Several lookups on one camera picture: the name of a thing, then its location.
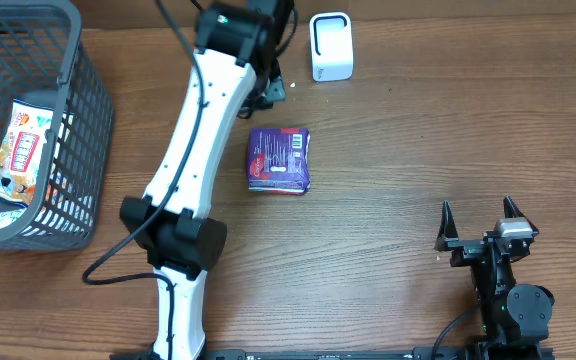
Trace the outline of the purple red pad package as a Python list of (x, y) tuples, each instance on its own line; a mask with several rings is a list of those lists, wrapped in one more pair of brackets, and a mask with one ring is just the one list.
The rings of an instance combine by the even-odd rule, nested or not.
[(249, 134), (248, 189), (303, 195), (310, 188), (307, 128), (253, 128)]

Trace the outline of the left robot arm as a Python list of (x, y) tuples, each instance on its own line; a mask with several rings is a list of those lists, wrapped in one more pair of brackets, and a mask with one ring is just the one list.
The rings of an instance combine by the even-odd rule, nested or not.
[(278, 58), (296, 17), (289, 0), (214, 2), (199, 14), (170, 144), (144, 194), (120, 208), (158, 288), (158, 334), (145, 359), (203, 355), (205, 282), (227, 237), (226, 225), (209, 216), (217, 168), (235, 120), (282, 98)]

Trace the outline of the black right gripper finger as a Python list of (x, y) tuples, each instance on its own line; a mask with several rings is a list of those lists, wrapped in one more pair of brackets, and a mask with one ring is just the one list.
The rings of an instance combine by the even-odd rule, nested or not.
[(449, 251), (452, 248), (453, 243), (458, 240), (459, 235), (452, 210), (449, 202), (445, 200), (442, 205), (441, 222), (435, 241), (435, 250), (439, 252)]
[(513, 199), (506, 195), (503, 199), (503, 206), (504, 206), (504, 216), (506, 219), (517, 219), (522, 218), (525, 222), (527, 222), (531, 228), (533, 235), (539, 234), (539, 229), (533, 224), (533, 222), (523, 214), (523, 212), (519, 209)]

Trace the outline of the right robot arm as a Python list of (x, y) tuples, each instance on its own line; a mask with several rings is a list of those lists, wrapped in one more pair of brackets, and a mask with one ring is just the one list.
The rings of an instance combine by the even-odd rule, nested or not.
[(484, 334), (465, 347), (470, 359), (542, 359), (540, 342), (549, 336), (554, 295), (543, 286), (520, 284), (512, 265), (530, 255), (538, 228), (511, 197), (504, 216), (479, 240), (459, 238), (450, 205), (442, 205), (435, 242), (451, 254), (450, 265), (468, 267), (477, 293)]

